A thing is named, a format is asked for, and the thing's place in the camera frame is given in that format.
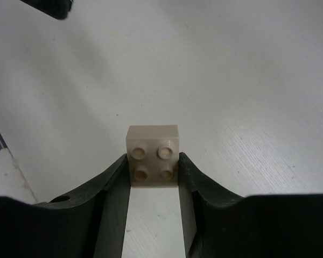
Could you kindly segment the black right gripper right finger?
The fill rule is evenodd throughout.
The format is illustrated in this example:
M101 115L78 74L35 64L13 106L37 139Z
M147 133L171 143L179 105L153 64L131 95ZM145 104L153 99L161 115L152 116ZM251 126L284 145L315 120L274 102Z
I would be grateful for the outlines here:
M187 257L323 257L323 194L241 197L184 153L178 186Z

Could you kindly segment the beige lego brick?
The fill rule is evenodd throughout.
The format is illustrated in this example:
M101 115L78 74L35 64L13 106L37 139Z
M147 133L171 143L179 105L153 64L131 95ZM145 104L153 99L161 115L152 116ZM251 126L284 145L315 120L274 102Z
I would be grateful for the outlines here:
M125 142L132 187L178 186L177 125L132 125Z

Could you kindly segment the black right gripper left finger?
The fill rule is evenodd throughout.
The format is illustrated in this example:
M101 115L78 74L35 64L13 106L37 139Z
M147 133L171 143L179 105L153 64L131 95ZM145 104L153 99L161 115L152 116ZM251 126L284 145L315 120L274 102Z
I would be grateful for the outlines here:
M123 155L50 202L0 196L0 257L121 257L130 189Z

